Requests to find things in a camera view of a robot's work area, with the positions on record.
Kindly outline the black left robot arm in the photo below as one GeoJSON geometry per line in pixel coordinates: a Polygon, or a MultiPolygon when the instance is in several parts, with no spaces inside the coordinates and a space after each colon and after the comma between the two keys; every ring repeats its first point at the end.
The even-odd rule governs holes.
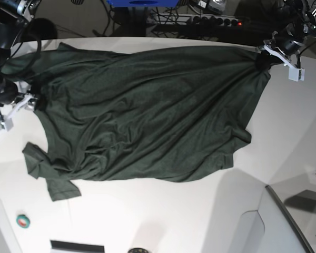
{"type": "Polygon", "coordinates": [[[303,81],[302,53],[316,44],[316,1],[259,1],[268,21],[263,29],[272,30],[271,38],[256,47],[256,66],[270,69],[283,64],[289,68],[289,80],[303,81]]]}

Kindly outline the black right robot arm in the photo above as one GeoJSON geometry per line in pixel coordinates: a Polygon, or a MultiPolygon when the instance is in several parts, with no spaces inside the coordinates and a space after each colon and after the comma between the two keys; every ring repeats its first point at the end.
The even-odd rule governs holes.
{"type": "Polygon", "coordinates": [[[0,130],[9,131],[13,127],[13,116],[20,109],[35,110],[40,99],[28,83],[21,86],[13,82],[31,69],[41,53],[41,39],[30,31],[39,5],[40,1],[0,1],[0,130]],[[4,74],[3,67],[18,52],[11,53],[12,47],[22,46],[21,39],[26,36],[37,42],[34,56],[22,70],[4,74]]]}

